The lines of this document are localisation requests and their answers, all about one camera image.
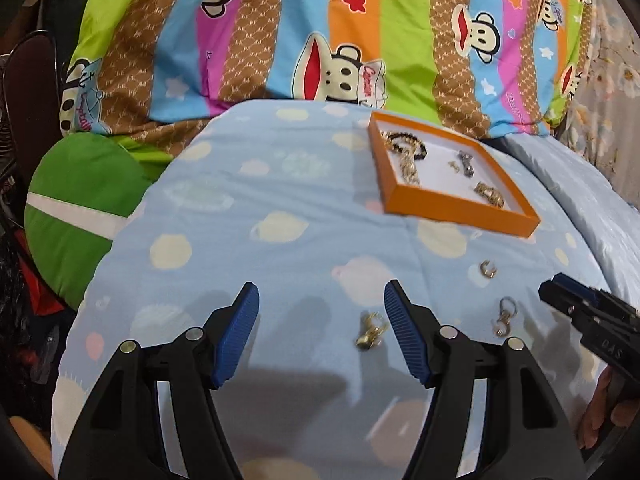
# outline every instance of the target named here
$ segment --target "light blue bedsheet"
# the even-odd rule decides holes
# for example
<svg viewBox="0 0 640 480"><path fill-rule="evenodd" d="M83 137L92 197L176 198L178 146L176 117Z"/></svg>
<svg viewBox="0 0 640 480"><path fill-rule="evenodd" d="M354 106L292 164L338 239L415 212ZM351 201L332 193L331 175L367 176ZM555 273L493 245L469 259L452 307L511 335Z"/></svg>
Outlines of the light blue bedsheet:
<svg viewBox="0 0 640 480"><path fill-rule="evenodd" d="M547 187L593 251L611 291L640 306L640 214L577 153L552 137L507 136L507 147Z"/></svg>
<svg viewBox="0 0 640 480"><path fill-rule="evenodd" d="M568 415L580 415L600 363L538 287L556 272L607 287L582 235L533 174L493 151L542 218L530 239L382 214L368 121L361 107L246 102L170 164L99 264L69 335L53 401L56 468L121 341L168 342L246 281L260 290L260 317L236 375L214 393L246 480L256 470L262 480L402 476L429 395L392 332L369 352L354 346L362 314L383 312L391 278L441 323L489 342L501 341L500 298L522 302L514 334ZM478 270L487 259L492 280ZM477 457L483 399L479 383L461 470ZM185 474L166 388L161 406L170 463Z"/></svg>

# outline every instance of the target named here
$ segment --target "white star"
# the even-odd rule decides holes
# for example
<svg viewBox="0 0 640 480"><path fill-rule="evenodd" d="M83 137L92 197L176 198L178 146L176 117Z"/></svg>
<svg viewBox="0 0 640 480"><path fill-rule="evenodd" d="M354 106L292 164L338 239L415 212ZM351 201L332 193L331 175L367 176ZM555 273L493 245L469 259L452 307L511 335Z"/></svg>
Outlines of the white star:
<svg viewBox="0 0 640 480"><path fill-rule="evenodd" d="M480 84L482 85L482 90L484 91L484 95L497 95L495 93L495 87L491 83L489 83L486 80L486 78L482 79Z"/></svg>
<svg viewBox="0 0 640 480"><path fill-rule="evenodd" d="M554 51L551 50L548 46L540 49L540 56L546 57L547 59L551 59L554 56Z"/></svg>
<svg viewBox="0 0 640 480"><path fill-rule="evenodd" d="M182 82L182 76L169 77L164 82L166 84L165 97L169 99L178 99L178 101L184 101L184 95L186 94L189 86Z"/></svg>

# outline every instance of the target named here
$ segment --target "metal screw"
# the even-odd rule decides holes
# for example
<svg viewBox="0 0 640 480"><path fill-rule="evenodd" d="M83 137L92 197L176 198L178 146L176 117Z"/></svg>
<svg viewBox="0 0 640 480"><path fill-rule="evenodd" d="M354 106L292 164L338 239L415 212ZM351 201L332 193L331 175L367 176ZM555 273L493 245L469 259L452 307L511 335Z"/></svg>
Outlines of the metal screw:
<svg viewBox="0 0 640 480"><path fill-rule="evenodd" d="M458 335L458 331L452 326L445 325L440 328L440 335L444 339L455 339L456 336Z"/></svg>
<svg viewBox="0 0 640 480"><path fill-rule="evenodd" d="M524 348L524 343L522 341L522 339L519 339L517 337L510 337L507 341L507 345L509 345L509 348L511 348L511 350L522 350Z"/></svg>
<svg viewBox="0 0 640 480"><path fill-rule="evenodd" d="M120 345L120 351L123 354L130 354L131 352L133 352L136 349L136 342L135 341L125 341L124 343L122 343Z"/></svg>
<svg viewBox="0 0 640 480"><path fill-rule="evenodd" d="M184 336L189 341L197 341L202 337L203 334L204 332L202 331L202 329L195 326L194 328L188 329L187 332L184 333Z"/></svg>

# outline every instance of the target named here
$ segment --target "green stripe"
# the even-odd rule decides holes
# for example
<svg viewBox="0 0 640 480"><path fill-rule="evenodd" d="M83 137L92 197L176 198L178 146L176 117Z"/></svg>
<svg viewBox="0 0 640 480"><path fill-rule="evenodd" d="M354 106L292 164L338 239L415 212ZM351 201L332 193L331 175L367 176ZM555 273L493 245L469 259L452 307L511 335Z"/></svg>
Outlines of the green stripe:
<svg viewBox="0 0 640 480"><path fill-rule="evenodd" d="M564 20L566 22L566 42L567 42L567 59L566 64L578 62L578 54L580 53L580 27L581 23L577 23L574 16L582 16L584 5L578 0L567 0L568 9L565 12ZM560 93L559 81L556 81L554 88L554 96L546 112L545 118L552 126L558 126L562 121L564 112L564 104L567 96Z"/></svg>
<svg viewBox="0 0 640 480"><path fill-rule="evenodd" d="M104 56L113 31L131 0L88 0L82 14L78 46L69 66L78 59L95 61Z"/></svg>
<svg viewBox="0 0 640 480"><path fill-rule="evenodd" d="M575 59L577 59L578 56L578 48L580 45L580 23L576 23L576 21L574 20L574 16L581 16L582 15L582 2L578 1L578 0L567 0L568 1L568 5L569 5L569 9L568 12L566 14L566 22L567 22L567 29L566 29L566 40L568 43L568 48L567 48L567 52L570 52L570 59L571 61L575 61Z"/></svg>
<svg viewBox="0 0 640 480"><path fill-rule="evenodd" d="M436 124L430 0L380 1L380 50L386 66L386 108Z"/></svg>

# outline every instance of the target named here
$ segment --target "human hand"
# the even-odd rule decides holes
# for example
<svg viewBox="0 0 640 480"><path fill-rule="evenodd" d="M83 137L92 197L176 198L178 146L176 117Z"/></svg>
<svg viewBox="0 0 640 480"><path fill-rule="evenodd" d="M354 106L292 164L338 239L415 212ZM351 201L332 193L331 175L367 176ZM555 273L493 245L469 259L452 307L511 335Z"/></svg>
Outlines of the human hand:
<svg viewBox="0 0 640 480"><path fill-rule="evenodd" d="M596 391L578 426L578 447L591 449L598 441L598 432L607 414L607 389L613 370L607 366L598 378ZM611 421L620 428L628 428L640 408L640 399L624 400L611 412Z"/></svg>

